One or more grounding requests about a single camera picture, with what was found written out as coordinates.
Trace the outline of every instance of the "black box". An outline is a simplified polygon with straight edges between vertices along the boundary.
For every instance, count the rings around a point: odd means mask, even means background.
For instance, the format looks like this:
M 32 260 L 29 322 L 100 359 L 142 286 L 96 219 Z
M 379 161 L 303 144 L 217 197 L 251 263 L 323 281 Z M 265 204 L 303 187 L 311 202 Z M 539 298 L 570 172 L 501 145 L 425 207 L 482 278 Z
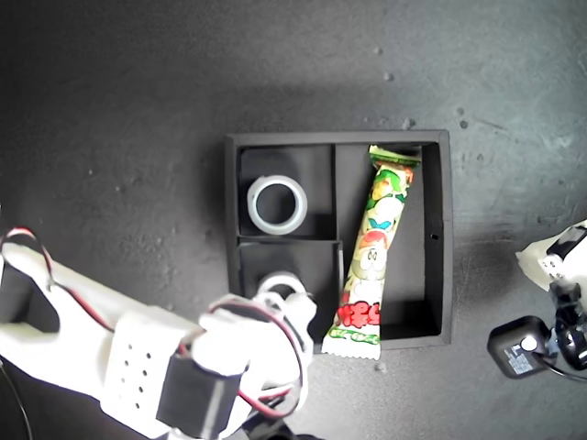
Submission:
M 229 289 L 250 298 L 269 273 L 297 274 L 318 304 L 310 324 L 316 352 L 338 307 L 375 174 L 371 144 L 422 158 L 387 259 L 382 349 L 448 344 L 452 191 L 447 131 L 243 134 L 226 139 Z M 295 179 L 308 199 L 304 222 L 287 236 L 265 235 L 247 211 L 250 185 L 273 174 Z M 267 208 L 261 198 L 258 207 Z

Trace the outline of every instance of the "clear tape roll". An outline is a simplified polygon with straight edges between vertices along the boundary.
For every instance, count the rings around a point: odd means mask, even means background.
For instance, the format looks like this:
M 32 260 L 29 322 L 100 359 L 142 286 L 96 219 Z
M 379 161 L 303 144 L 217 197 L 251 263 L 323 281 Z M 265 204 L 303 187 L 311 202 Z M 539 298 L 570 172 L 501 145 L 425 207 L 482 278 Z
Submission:
M 277 224 L 263 220 L 257 208 L 260 194 L 272 185 L 282 185 L 289 188 L 295 199 L 295 208 L 293 209 L 292 216 L 284 222 Z M 258 229 L 272 236 L 284 236 L 291 234 L 303 223 L 308 211 L 308 201 L 304 189 L 294 179 L 278 175 L 261 176 L 250 185 L 249 191 L 247 192 L 247 207 L 249 208 L 250 219 Z
M 300 279 L 287 271 L 273 272 L 267 275 L 260 281 L 257 293 L 272 292 L 272 289 L 277 286 L 287 286 L 295 293 L 305 293 L 305 286 Z

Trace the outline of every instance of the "cable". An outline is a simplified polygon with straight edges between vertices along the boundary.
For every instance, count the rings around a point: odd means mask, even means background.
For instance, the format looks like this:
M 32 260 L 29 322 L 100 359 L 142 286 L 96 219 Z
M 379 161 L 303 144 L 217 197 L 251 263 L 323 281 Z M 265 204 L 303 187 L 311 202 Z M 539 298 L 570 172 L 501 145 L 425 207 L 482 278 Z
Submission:
M 546 360 L 544 360 L 544 356 L 542 356 L 538 353 L 533 353 L 533 355 L 534 355 L 534 359 L 536 359 L 540 365 L 546 367 L 547 369 L 552 371 L 554 374 L 561 376 L 562 378 L 565 378 L 568 380 L 574 380 L 575 382 L 587 383 L 587 377 L 578 376 L 576 374 L 572 374 L 572 373 L 564 371 L 560 368 L 557 368 L 554 365 L 552 365 L 550 362 L 547 362 Z
M 0 238 L 0 255 L 2 257 L 4 256 L 2 254 L 2 248 L 4 247 L 5 242 L 8 239 L 16 237 L 16 236 L 30 237 L 39 245 L 39 247 L 41 249 L 41 254 L 42 254 L 43 258 L 45 259 L 45 265 L 47 266 L 47 274 L 49 276 L 49 279 L 48 279 L 48 290 L 49 291 L 51 290 L 52 286 L 57 286 L 57 287 L 65 290 L 66 292 L 68 292 L 71 295 L 71 297 L 78 304 L 80 304 L 80 306 L 85 310 L 85 312 L 87 314 L 90 315 L 90 317 L 92 319 L 94 319 L 94 321 L 96 321 L 98 324 L 100 324 L 105 330 L 107 330 L 109 332 L 114 332 L 114 329 L 106 322 L 106 320 L 102 316 L 100 316 L 100 314 L 96 310 L 94 310 L 92 308 L 92 306 L 90 304 L 88 304 L 79 293 L 77 293 L 74 289 L 71 289 L 69 287 L 65 287 L 63 284 L 60 284 L 59 282 L 55 281 L 55 279 L 53 278 L 53 258 L 51 258 L 49 251 L 42 245 L 42 243 L 37 238 L 35 233 L 32 232 L 30 229 L 28 229 L 26 227 L 15 227 L 15 228 L 11 229 L 10 231 L 8 231 L 5 236 Z
M 209 313 L 213 313 L 215 310 L 217 310 L 219 308 L 228 308 L 228 307 L 244 309 L 244 310 L 248 310 L 248 311 L 254 311 L 254 312 L 262 315 L 264 318 L 268 319 L 269 321 L 271 321 L 273 324 L 277 325 L 277 327 L 283 332 L 285 337 L 287 337 L 288 341 L 292 345 L 292 349 L 293 349 L 293 352 L 295 353 L 295 358 L 297 360 L 299 373 L 300 373 L 299 378 L 298 378 L 299 382 L 300 382 L 300 393 L 297 398 L 297 402 L 295 403 L 295 405 L 291 409 L 289 409 L 286 412 L 276 411 L 272 407 L 263 403 L 262 401 L 251 398 L 249 395 L 247 395 L 242 390 L 238 391 L 238 396 L 243 401 L 248 403 L 254 410 L 256 410 L 260 413 L 263 413 L 265 416 L 270 417 L 272 419 L 282 419 L 282 418 L 285 418 L 285 417 L 293 414 L 295 411 L 299 410 L 301 408 L 301 406 L 304 404 L 305 396 L 307 395 L 307 378 L 306 378 L 307 372 L 306 372 L 306 368 L 304 366 L 304 362 L 302 360 L 302 354 L 301 354 L 302 348 L 300 347 L 299 341 L 297 340 L 297 338 L 295 337 L 293 332 L 290 330 L 290 328 L 287 326 L 287 324 L 283 322 L 283 320 L 277 318 L 273 313 L 267 312 L 265 309 L 263 309 L 262 307 L 254 304 L 252 302 L 238 302 L 238 301 L 234 301 L 234 300 L 221 302 L 221 303 L 218 303 L 215 306 L 213 306 L 209 310 Z
M 259 399 L 268 400 L 275 399 L 276 397 L 286 396 L 293 387 L 293 385 L 284 385 L 282 387 L 274 387 L 263 390 L 259 396 Z
M 15 386 L 13 381 L 10 379 L 10 376 L 8 376 L 8 373 L 6 373 L 6 370 L 4 368 L 4 364 L 2 363 L 2 360 L 0 360 L 0 370 L 2 370 L 2 374 L 5 377 L 6 382 L 8 383 L 8 387 L 12 391 L 12 394 L 15 396 L 15 400 L 17 401 L 18 408 L 20 408 L 20 412 L 22 413 L 22 418 L 25 422 L 25 427 L 27 428 L 27 439 L 33 440 L 33 431 L 30 427 L 30 420 L 28 419 L 27 410 L 25 410 L 25 406 L 22 404 L 22 400 L 20 399 L 20 395 L 18 394 L 17 387 Z

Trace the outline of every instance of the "snack wrapper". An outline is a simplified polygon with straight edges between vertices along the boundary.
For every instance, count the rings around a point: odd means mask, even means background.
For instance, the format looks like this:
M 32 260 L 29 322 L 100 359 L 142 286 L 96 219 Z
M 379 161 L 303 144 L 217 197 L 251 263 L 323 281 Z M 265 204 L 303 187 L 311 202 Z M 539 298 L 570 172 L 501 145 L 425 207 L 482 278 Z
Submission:
M 377 169 L 365 208 L 349 274 L 334 323 L 322 341 L 322 352 L 350 358 L 379 359 L 380 306 L 387 249 L 404 210 L 407 189 L 420 158 L 371 145 Z

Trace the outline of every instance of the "gray surface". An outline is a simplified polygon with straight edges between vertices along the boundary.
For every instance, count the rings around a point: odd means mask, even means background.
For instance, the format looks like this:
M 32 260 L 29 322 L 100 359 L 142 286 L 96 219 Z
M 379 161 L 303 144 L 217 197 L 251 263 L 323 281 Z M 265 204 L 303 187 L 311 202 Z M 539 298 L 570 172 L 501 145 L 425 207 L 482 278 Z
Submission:
M 514 251 L 587 217 L 587 4 L 11 3 L 0 14 L 4 226 L 34 226 L 66 265 L 195 318 L 227 285 L 225 133 L 406 118 L 447 128 L 452 345 L 386 352 L 385 374 L 320 357 L 291 425 L 327 439 L 587 436 L 585 390 L 547 374 L 509 381 L 484 349 L 495 325 L 549 317 Z M 12 372 L 38 439 L 138 438 L 94 401 Z

